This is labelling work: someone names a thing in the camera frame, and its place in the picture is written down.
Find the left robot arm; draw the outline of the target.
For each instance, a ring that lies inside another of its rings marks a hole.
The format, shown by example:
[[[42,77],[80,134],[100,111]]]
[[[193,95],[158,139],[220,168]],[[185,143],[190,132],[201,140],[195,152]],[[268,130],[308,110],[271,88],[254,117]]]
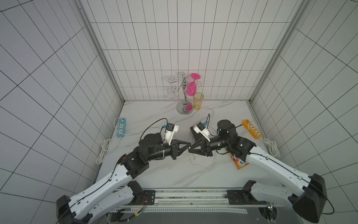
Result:
[[[56,201],[59,224],[91,224],[111,210],[131,203],[139,203],[143,191],[134,179],[149,168],[152,160],[170,156],[176,159],[191,143],[172,140],[164,143],[160,133],[148,134],[129,154],[116,163],[113,171],[77,195],[60,197]]]

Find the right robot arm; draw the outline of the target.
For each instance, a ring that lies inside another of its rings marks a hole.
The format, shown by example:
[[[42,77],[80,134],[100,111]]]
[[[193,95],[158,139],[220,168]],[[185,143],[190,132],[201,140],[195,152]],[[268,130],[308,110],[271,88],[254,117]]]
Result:
[[[254,142],[239,136],[235,125],[227,119],[220,120],[217,127],[217,136],[207,138],[209,133],[206,126],[198,123],[194,131],[200,133],[202,138],[186,147],[175,148],[172,158],[175,159],[186,149],[193,151],[198,146],[205,148],[206,156],[211,155],[214,150],[224,148],[231,155],[260,168],[282,184],[281,187],[275,187],[249,180],[239,195],[232,197],[234,200],[246,204],[267,202],[288,206],[301,218],[319,223],[325,204],[329,202],[323,177],[298,171],[269,155]]]

